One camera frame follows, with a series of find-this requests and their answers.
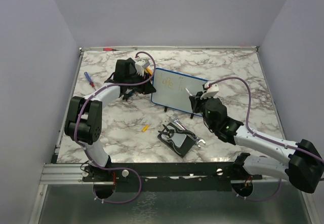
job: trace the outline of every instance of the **metal tool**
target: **metal tool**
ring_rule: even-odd
[[[180,122],[180,120],[178,119],[178,116],[176,114],[174,114],[173,117],[169,117],[169,120],[172,123],[175,123],[176,125],[178,125],[181,129],[190,131],[183,123]],[[206,144],[206,142],[202,138],[199,138],[196,135],[195,136],[189,135],[189,137],[191,137],[195,141],[195,143],[198,147],[200,147],[199,143]]]

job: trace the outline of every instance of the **blue screwdriver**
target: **blue screwdriver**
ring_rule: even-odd
[[[92,86],[92,88],[93,88],[93,89],[96,89],[96,88],[95,88],[95,84],[93,83],[93,81],[92,81],[90,75],[88,74],[88,72],[85,72],[85,76],[86,76],[86,78],[87,78],[89,84]]]

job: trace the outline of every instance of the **marble tabletop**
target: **marble tabletop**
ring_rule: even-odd
[[[250,126],[258,131],[282,138],[279,123],[255,51],[146,51],[156,60],[157,67],[178,71],[207,80],[229,76],[241,77],[252,90]],[[134,58],[137,51],[88,51],[80,66],[74,95],[85,96],[94,90],[87,82],[87,71],[97,88],[114,72],[118,59]],[[240,81],[219,83],[217,97],[227,106],[228,115],[245,121],[248,93]],[[150,95],[133,95],[128,101],[121,98],[103,109],[100,140],[112,162],[214,162],[233,161],[241,152],[262,155],[237,145],[223,143],[210,133],[201,117],[155,105]],[[206,141],[206,146],[193,146],[181,158],[157,139],[158,130],[169,116],[176,113],[184,125]],[[145,125],[149,128],[142,132]],[[81,163],[87,160],[84,151],[69,137],[63,136],[58,163]]]

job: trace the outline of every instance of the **purple cable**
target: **purple cable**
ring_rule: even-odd
[[[96,199],[101,200],[101,201],[106,202],[106,203],[111,203],[111,204],[126,204],[126,203],[129,203],[129,202],[135,200],[135,199],[139,196],[139,194],[141,193],[141,189],[142,189],[141,176],[140,176],[140,175],[139,175],[135,170],[133,170],[133,169],[131,169],[131,168],[126,168],[126,167],[105,168],[105,167],[102,167],[102,166],[100,166],[99,164],[97,164],[97,163],[96,163],[96,162],[91,158],[91,156],[88,154],[87,149],[85,148],[85,144],[83,144],[83,143],[81,143],[81,142],[78,141],[78,139],[77,139],[77,129],[78,129],[78,127],[79,127],[79,123],[80,123],[80,120],[81,120],[81,116],[83,115],[83,112],[84,112],[84,110],[85,110],[87,104],[88,104],[89,101],[90,101],[94,96],[96,96],[98,93],[100,93],[100,92],[102,92],[102,91],[104,91],[104,90],[106,90],[107,88],[112,87],[112,86],[140,86],[140,85],[145,84],[146,82],[149,82],[149,81],[153,78],[153,76],[154,76],[154,74],[155,74],[155,69],[156,69],[155,60],[154,60],[153,57],[152,57],[150,54],[148,54],[147,52],[138,52],[138,53],[136,54],[135,57],[138,57],[138,54],[141,54],[141,53],[146,54],[146,55],[147,55],[147,56],[152,60],[153,65],[154,65],[154,69],[153,69],[153,73],[152,73],[152,75],[151,75],[147,80],[145,80],[145,81],[143,81],[143,82],[140,82],[140,83],[135,83],[135,84],[122,84],[122,83],[120,83],[120,84],[110,84],[110,85],[107,85],[106,87],[102,87],[102,88],[100,88],[98,91],[96,91],[94,94],[92,94],[92,95],[91,95],[91,96],[90,96],[90,97],[89,97],[89,98],[84,102],[84,104],[83,104],[83,106],[82,106],[82,108],[81,108],[81,110],[80,110],[80,113],[79,113],[79,115],[78,115],[78,117],[77,117],[77,120],[76,120],[76,125],[75,125],[75,130],[74,130],[73,138],[74,138],[74,141],[75,141],[78,145],[80,145],[80,146],[85,150],[86,156],[88,157],[88,159],[89,159],[90,162],[92,162],[96,167],[98,167],[98,168],[100,168],[100,169],[102,169],[102,170],[105,170],[105,171],[128,170],[128,171],[134,172],[134,173],[136,174],[136,176],[138,177],[138,179],[139,179],[139,188],[138,188],[138,191],[137,191],[136,195],[135,195],[133,198],[129,199],[129,200],[125,200],[125,201],[110,201],[110,200],[106,200],[106,199],[100,199],[100,198],[97,197],[96,192],[94,191],[94,195],[95,195]]]
[[[274,144],[276,144],[276,145],[280,145],[280,146],[286,147],[286,145],[283,144],[283,143],[277,142],[277,141],[275,141],[275,140],[273,140],[273,139],[269,139],[269,138],[267,138],[267,137],[265,137],[265,136],[262,136],[262,135],[259,135],[258,133],[253,132],[253,130],[249,127],[249,117],[250,117],[250,110],[251,110],[252,95],[251,95],[250,87],[249,87],[249,85],[247,84],[247,82],[246,82],[245,80],[243,80],[243,79],[240,78],[240,77],[227,77],[227,78],[223,78],[223,79],[220,79],[220,80],[217,80],[217,81],[215,81],[215,82],[210,83],[210,86],[211,86],[211,85],[214,85],[214,84],[216,84],[216,83],[222,82],[222,81],[226,81],[226,80],[239,80],[239,81],[242,81],[242,82],[245,84],[245,86],[247,87],[247,90],[248,90],[248,93],[249,93],[249,105],[248,105],[247,118],[246,118],[245,122],[246,122],[246,126],[247,126],[248,131],[249,131],[251,134],[254,134],[255,136],[257,136],[257,137],[259,137],[259,138],[261,138],[261,139],[267,140],[267,141],[269,141],[269,142],[271,142],[271,143],[274,143]],[[299,151],[299,152],[303,152],[303,153],[305,153],[305,154],[307,154],[307,155],[309,155],[309,156],[311,156],[311,157],[314,157],[315,159],[317,159],[318,161],[320,161],[322,164],[324,164],[324,160],[323,160],[322,158],[320,158],[320,157],[314,155],[314,154],[311,153],[311,152],[308,152],[308,151],[306,151],[306,150],[304,150],[304,149],[300,149],[300,148],[298,148],[298,147],[291,146],[291,145],[287,145],[287,148],[289,148],[289,149],[293,149],[293,150],[296,150],[296,151]]]
[[[239,195],[239,194],[238,194],[238,193],[237,193],[233,188],[232,188],[232,191],[233,191],[234,193],[236,193],[237,196],[240,197],[241,199],[248,200],[248,201],[253,201],[253,202],[261,202],[261,201],[268,201],[268,200],[271,200],[271,199],[273,199],[274,197],[276,197],[276,196],[279,194],[281,188],[282,188],[282,181],[281,181],[281,179],[280,179],[280,180],[279,180],[279,186],[278,186],[277,191],[276,191],[273,195],[271,195],[270,197],[263,198],[263,199],[250,199],[250,198],[244,198],[243,196]]]

